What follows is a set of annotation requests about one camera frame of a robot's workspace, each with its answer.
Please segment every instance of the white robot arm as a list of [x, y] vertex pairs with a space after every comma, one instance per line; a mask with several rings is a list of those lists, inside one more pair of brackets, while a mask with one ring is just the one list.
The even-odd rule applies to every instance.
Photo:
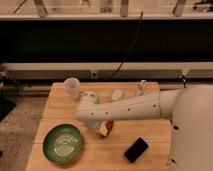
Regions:
[[105, 104], [98, 104], [98, 97], [94, 92], [86, 92], [82, 95], [76, 118], [82, 122], [161, 117], [171, 119], [181, 91], [157, 92]]
[[98, 104], [97, 95], [87, 92], [76, 118], [90, 126], [104, 120], [171, 119], [170, 170], [213, 170], [213, 86], [162, 91], [106, 104]]

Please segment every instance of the black phone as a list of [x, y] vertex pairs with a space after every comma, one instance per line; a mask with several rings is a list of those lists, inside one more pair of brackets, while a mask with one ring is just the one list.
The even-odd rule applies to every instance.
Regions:
[[148, 148], [148, 144], [142, 139], [138, 138], [124, 153], [126, 158], [134, 163], [136, 159]]

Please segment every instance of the wooden tabletop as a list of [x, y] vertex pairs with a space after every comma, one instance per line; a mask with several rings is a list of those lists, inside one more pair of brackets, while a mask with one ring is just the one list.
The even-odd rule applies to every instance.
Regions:
[[[124, 90], [124, 98], [135, 96], [137, 83], [81, 83], [80, 92], [95, 91], [100, 102], [109, 102], [114, 88]], [[149, 93], [159, 91], [156, 83], [149, 83]], [[34, 140], [26, 166], [27, 171], [168, 171], [170, 151], [170, 123], [167, 120], [115, 121], [112, 132], [106, 138], [85, 128], [75, 119], [78, 100], [72, 100], [62, 83], [54, 83]], [[47, 133], [63, 123], [75, 125], [84, 137], [80, 154], [68, 164], [55, 165], [42, 151]], [[141, 137], [149, 148], [135, 163], [125, 158], [124, 152]]]

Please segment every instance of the small white object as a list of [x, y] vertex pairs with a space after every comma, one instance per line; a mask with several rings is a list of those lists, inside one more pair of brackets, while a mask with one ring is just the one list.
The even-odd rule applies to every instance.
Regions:
[[141, 80], [141, 82], [138, 84], [136, 88], [136, 95], [141, 96], [143, 94], [147, 94], [147, 81]]
[[80, 81], [77, 78], [68, 78], [64, 81], [64, 88], [73, 99], [79, 97]]
[[118, 101], [123, 98], [124, 92], [121, 89], [114, 89], [112, 92], [111, 99], [112, 101]]

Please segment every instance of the power outlet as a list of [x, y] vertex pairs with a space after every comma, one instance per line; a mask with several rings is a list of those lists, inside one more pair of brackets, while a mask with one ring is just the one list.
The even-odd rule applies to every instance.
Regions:
[[2, 79], [2, 80], [8, 80], [9, 79], [6, 71], [0, 71], [0, 79]]
[[91, 70], [90, 75], [92, 79], [98, 79], [98, 70]]

